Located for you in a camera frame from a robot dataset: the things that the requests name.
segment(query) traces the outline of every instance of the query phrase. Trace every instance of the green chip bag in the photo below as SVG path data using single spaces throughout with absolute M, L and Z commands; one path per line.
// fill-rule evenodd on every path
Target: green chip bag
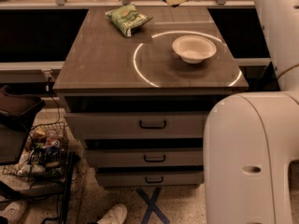
M 108 11 L 106 15 L 127 37 L 132 36 L 133 32 L 152 19 L 139 13 L 133 4 Z

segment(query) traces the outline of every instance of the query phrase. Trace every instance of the shoe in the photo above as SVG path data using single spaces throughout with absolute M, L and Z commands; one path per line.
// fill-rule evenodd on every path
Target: shoe
M 12 202 L 1 212 L 1 216 L 8 220 L 9 224 L 17 224 L 27 207 L 27 201 Z
M 107 211 L 104 216 L 97 221 L 97 224 L 122 224 L 127 218 L 127 208 L 124 204 L 117 204 Z

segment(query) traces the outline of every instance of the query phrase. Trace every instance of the white shoe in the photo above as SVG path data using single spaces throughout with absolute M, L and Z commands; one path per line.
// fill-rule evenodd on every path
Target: white shoe
M 1 216 L 8 220 L 9 224 L 17 224 L 27 207 L 27 201 L 12 202 L 1 212 Z
M 104 216 L 97 221 L 98 224 L 122 224 L 127 218 L 127 208 L 124 204 L 117 204 L 107 211 Z

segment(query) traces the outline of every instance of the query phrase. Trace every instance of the white bowl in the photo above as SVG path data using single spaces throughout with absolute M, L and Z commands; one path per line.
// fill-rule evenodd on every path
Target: white bowl
M 200 63 L 215 55 L 215 44 L 199 35 L 185 35 L 174 41 L 172 48 L 186 63 Z

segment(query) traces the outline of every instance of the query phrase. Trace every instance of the speckled floor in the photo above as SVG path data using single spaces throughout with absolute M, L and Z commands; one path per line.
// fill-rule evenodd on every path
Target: speckled floor
M 51 99 L 47 99 L 46 102 L 46 107 L 37 114 L 35 124 L 47 124 L 59 118 L 56 104 Z M 60 116 L 61 121 L 64 121 L 62 109 L 60 109 Z M 81 159 L 74 169 L 67 223 L 87 224 L 96 221 L 117 203 L 123 203 L 127 206 L 126 224 L 206 223 L 204 185 L 199 187 L 104 189 L 98 185 L 94 170 L 89 168 L 84 157 L 82 157 L 81 143 L 75 140 L 70 132 L 68 132 L 68 138 L 70 140 L 69 150 L 75 151 Z M 11 175 L 0 175 L 0 180 L 16 190 L 35 187 L 31 187 L 32 183 L 23 182 Z M 7 203 L 0 203 L 0 210 L 4 209 L 6 205 Z M 57 217 L 60 206 L 61 197 L 58 195 L 43 200 L 31 200 L 20 223 L 39 224 L 45 218 Z

